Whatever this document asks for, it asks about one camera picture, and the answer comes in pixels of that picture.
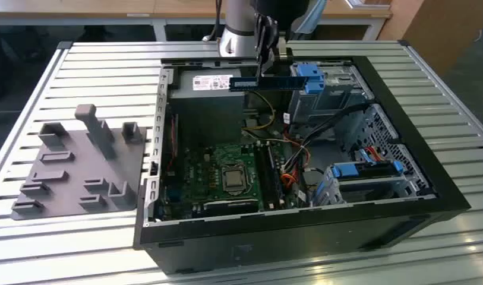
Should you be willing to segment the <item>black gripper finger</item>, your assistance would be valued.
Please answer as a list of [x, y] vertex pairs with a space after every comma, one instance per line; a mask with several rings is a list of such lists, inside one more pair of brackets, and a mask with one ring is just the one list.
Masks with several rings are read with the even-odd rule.
[[289, 48], [274, 47], [266, 62], [266, 76], [289, 76], [290, 66], [294, 63], [293, 51]]
[[255, 14], [255, 39], [257, 39], [257, 77], [262, 78], [265, 71], [270, 68], [273, 60], [273, 50], [279, 41], [278, 21], [270, 16]]

